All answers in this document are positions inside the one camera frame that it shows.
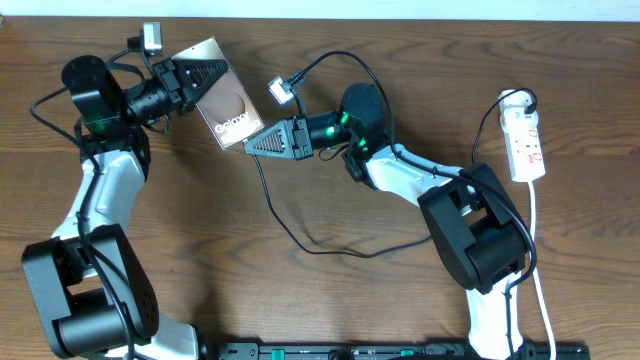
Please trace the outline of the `white power strip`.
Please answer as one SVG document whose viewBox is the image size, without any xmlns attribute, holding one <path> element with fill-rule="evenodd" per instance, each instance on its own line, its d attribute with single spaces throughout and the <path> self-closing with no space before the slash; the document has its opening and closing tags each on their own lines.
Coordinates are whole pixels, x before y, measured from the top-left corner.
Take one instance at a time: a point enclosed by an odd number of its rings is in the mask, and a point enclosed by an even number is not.
<svg viewBox="0 0 640 360">
<path fill-rule="evenodd" d="M 533 182 L 546 174 L 538 132 L 538 113 L 523 105 L 500 105 L 507 160 L 514 182 Z"/>
</svg>

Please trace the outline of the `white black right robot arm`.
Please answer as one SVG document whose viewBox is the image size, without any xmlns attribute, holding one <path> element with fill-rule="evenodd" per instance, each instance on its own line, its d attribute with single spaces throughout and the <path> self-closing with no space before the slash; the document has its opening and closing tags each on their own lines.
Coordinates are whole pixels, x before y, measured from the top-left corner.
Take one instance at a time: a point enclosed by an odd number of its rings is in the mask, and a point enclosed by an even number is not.
<svg viewBox="0 0 640 360">
<path fill-rule="evenodd" d="M 338 109 L 282 119 L 245 140 L 244 150 L 254 159 L 302 160 L 341 146 L 354 181 L 420 208 L 444 267 L 467 292 L 475 355 L 513 359 L 524 344 L 514 290 L 536 267 L 531 233 L 490 167 L 443 166 L 397 143 L 384 128 L 387 103 L 380 87 L 356 83 Z"/>
</svg>

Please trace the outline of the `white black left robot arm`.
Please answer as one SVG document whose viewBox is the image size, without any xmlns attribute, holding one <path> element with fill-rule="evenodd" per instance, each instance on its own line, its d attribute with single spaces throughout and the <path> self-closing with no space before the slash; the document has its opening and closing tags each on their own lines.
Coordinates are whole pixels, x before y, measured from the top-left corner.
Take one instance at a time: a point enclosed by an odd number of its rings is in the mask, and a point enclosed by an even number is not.
<svg viewBox="0 0 640 360">
<path fill-rule="evenodd" d="M 151 162 L 148 136 L 190 112 L 229 69 L 220 59 L 169 58 L 138 70 L 123 89 L 118 59 L 84 55 L 63 69 L 80 111 L 69 134 L 83 179 L 63 223 L 27 246 L 22 267 L 52 352 L 59 358 L 214 359 L 197 329 L 161 314 L 126 235 Z"/>
</svg>

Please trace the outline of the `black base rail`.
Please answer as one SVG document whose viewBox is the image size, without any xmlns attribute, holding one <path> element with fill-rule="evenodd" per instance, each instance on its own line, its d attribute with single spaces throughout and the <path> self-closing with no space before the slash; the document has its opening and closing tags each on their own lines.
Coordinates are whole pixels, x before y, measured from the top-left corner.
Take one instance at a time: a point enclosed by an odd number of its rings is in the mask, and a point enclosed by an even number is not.
<svg viewBox="0 0 640 360">
<path fill-rule="evenodd" d="M 482 358 L 463 341 L 431 344 L 257 344 L 227 343 L 216 350 L 220 360 L 382 360 L 382 359 L 489 359 Z M 550 347 L 525 342 L 514 359 L 550 359 Z M 559 360 L 590 360 L 588 346 L 556 345 Z"/>
</svg>

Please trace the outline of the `white usb charger plug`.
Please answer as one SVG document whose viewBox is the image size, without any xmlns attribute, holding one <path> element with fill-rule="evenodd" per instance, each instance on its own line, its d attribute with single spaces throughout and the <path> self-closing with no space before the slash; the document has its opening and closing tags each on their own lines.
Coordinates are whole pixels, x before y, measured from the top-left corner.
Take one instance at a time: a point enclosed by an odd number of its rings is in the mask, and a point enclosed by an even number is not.
<svg viewBox="0 0 640 360">
<path fill-rule="evenodd" d="M 505 132 L 511 127 L 536 127 L 539 122 L 537 106 L 537 97 L 529 90 L 504 90 L 499 97 L 501 127 Z"/>
</svg>

